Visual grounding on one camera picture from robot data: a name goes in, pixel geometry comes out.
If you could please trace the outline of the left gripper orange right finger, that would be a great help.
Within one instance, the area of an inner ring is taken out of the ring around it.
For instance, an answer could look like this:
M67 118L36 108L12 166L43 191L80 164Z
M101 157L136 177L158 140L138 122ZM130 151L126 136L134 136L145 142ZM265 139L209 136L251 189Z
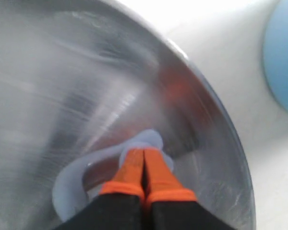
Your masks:
M195 193L184 187L167 166L162 152L144 149L147 197L154 230L231 230L231 226L203 208Z

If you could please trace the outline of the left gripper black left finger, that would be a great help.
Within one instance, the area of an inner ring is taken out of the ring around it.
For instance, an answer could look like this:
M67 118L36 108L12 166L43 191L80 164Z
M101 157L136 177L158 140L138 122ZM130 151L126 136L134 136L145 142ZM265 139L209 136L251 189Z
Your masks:
M144 202L142 177L144 149L127 151L115 176L79 213L56 228L58 230L140 230Z

